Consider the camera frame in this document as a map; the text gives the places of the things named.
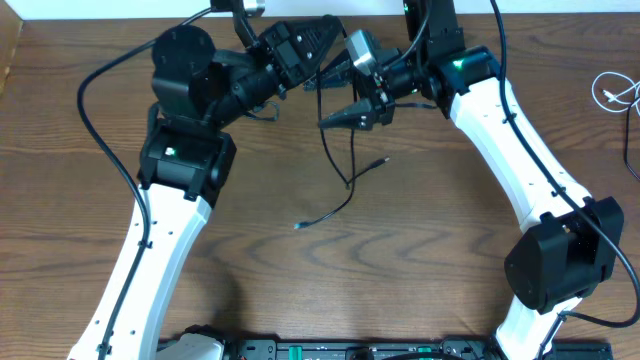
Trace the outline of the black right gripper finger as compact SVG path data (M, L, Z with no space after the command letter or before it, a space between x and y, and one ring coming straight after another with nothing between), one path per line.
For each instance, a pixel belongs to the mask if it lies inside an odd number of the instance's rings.
M369 99L365 99L330 114L319 121L318 127L320 129L371 130L374 120L374 107Z
M352 82L352 61L347 50L341 51L323 70L303 84L304 91L343 88Z

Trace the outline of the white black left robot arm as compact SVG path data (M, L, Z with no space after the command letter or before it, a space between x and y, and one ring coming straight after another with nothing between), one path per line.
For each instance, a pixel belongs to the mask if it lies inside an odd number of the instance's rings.
M243 50L219 49L193 20L146 44L156 102L140 168L125 180L135 199L130 226L73 359L153 359L187 255L211 217L236 147L226 127L256 118L274 97L313 76L340 35L331 15L279 21L256 34L234 17Z

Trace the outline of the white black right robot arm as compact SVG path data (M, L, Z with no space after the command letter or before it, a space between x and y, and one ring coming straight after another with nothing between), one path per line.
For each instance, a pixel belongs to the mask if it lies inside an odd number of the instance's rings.
M624 214L597 200L554 157L523 113L507 80L507 58L467 47L450 1L404 5L410 47L379 47L367 31L307 81L309 91L352 85L358 100L321 129L369 130L389 124L405 97L420 93L474 144L507 195L522 233L506 256L513 292L505 320L483 349L486 359L547 359L577 306L607 281L621 251Z

